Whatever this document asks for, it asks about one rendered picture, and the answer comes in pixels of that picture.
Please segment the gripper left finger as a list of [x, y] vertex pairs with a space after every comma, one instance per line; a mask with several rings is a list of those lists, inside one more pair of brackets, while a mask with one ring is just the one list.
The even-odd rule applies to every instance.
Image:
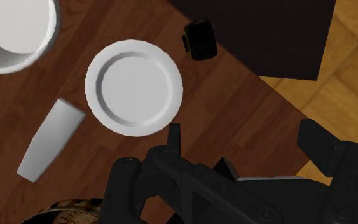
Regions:
[[149, 149], [146, 158], [114, 162], [98, 224], [147, 224], [141, 219], [146, 199], [159, 196], [182, 224], [284, 224], [282, 213], [234, 181], [181, 156], [178, 123], [169, 125], [167, 143]]

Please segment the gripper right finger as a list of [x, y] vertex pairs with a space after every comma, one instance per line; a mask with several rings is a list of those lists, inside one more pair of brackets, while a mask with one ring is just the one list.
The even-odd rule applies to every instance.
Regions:
[[320, 224], [358, 224], [358, 143], [340, 140], [313, 119], [299, 125], [297, 144], [331, 183]]

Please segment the brown patterned bowl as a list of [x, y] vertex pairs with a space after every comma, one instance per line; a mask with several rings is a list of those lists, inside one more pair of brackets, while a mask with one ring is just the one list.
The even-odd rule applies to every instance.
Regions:
[[21, 224], [97, 224], [103, 199], [71, 199], [56, 202]]

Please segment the white round plate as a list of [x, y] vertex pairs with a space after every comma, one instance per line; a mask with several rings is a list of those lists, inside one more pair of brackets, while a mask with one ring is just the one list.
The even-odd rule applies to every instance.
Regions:
[[183, 91], [170, 55], [136, 39], [103, 48], [85, 77], [86, 101], [94, 117], [124, 136], [148, 136], [165, 128], [179, 112]]

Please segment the small black rounded object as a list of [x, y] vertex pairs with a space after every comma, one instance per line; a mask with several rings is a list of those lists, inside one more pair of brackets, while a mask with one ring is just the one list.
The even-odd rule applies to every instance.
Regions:
[[182, 35], [185, 52], [195, 61], [207, 60], [217, 55], [217, 44], [209, 19], [194, 20], [184, 26]]

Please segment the white deep bowl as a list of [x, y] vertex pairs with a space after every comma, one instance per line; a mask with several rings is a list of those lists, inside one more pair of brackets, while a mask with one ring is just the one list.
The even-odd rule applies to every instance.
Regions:
[[52, 48], [59, 28], [59, 0], [0, 0], [0, 74], [35, 63]]

